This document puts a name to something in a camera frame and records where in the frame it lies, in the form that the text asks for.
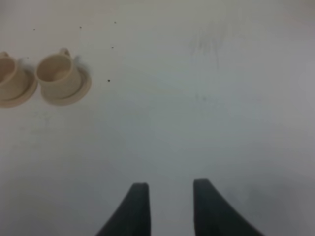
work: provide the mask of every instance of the beige cup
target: beige cup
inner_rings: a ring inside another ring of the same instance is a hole
[[[28,100],[37,87],[34,75],[18,66],[8,53],[0,53],[0,107],[14,107]]]
[[[87,73],[74,65],[68,49],[42,60],[35,73],[42,97],[53,105],[69,105],[83,98],[91,87]]]

